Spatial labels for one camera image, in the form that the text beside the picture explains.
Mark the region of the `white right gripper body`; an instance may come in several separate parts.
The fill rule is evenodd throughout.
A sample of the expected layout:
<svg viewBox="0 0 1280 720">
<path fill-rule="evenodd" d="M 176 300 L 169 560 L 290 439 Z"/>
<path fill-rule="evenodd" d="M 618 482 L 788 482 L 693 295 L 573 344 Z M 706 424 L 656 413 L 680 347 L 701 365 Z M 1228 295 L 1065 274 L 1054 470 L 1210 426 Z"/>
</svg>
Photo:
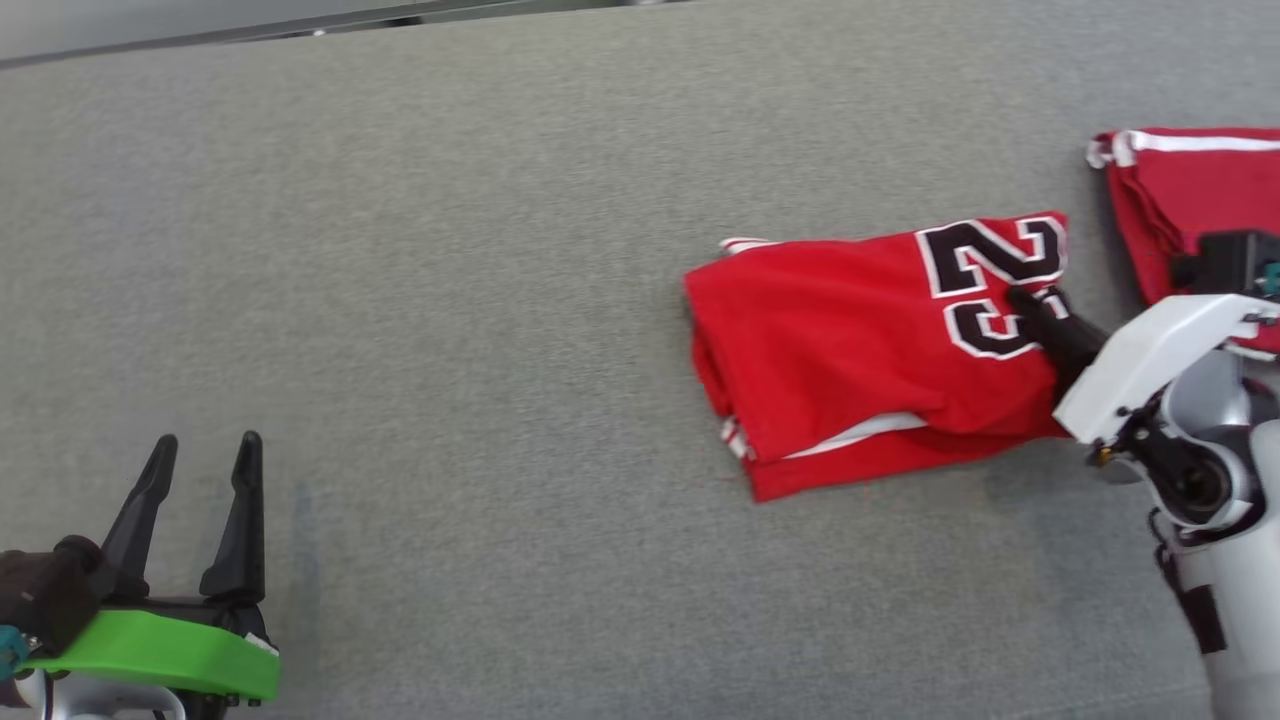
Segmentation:
<svg viewBox="0 0 1280 720">
<path fill-rule="evenodd" d="M 1176 434 L 1247 425 L 1243 357 L 1222 345 L 1252 340 L 1275 319 L 1275 302 L 1238 293 L 1164 299 L 1110 336 L 1053 418 L 1083 445 L 1111 445 L 1149 401 Z"/>
</svg>

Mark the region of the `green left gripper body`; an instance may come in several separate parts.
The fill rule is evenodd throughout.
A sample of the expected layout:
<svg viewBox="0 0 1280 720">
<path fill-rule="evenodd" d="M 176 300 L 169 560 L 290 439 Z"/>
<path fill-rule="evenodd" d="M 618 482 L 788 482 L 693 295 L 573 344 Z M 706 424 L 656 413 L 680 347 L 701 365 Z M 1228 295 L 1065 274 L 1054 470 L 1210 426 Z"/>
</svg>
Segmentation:
<svg viewBox="0 0 1280 720">
<path fill-rule="evenodd" d="M 260 609 L 150 603 L 102 609 L 60 653 L 36 650 L 18 673 L 79 673 L 243 701 L 274 701 L 282 659 Z"/>
</svg>

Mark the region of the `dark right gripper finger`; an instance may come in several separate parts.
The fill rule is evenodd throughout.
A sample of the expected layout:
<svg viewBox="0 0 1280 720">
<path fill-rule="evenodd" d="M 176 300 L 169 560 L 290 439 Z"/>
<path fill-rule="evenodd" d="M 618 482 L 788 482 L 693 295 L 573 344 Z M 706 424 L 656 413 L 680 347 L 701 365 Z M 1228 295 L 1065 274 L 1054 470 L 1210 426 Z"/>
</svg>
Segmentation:
<svg viewBox="0 0 1280 720">
<path fill-rule="evenodd" d="M 1078 315 L 1056 284 L 1032 291 L 1012 286 L 1006 300 L 1021 318 L 1024 334 L 1038 345 L 1055 374 L 1055 391 L 1066 393 L 1096 360 L 1108 333 Z"/>
</svg>

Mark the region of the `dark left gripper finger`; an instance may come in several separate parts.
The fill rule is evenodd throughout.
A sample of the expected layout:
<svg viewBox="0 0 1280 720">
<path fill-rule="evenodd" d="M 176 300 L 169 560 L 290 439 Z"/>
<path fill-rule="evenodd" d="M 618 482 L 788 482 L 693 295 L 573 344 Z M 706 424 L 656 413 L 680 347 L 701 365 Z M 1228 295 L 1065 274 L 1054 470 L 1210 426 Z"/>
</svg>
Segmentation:
<svg viewBox="0 0 1280 720">
<path fill-rule="evenodd" d="M 215 559 L 201 578 L 198 592 L 207 600 L 259 603 L 266 594 L 264 443 L 247 430 L 230 474 L 234 498 Z"/>
<path fill-rule="evenodd" d="M 99 585 L 108 597 L 134 600 L 150 593 L 145 569 L 157 510 L 172 488 L 178 447 L 173 434 L 157 439 L 101 546 Z"/>
</svg>

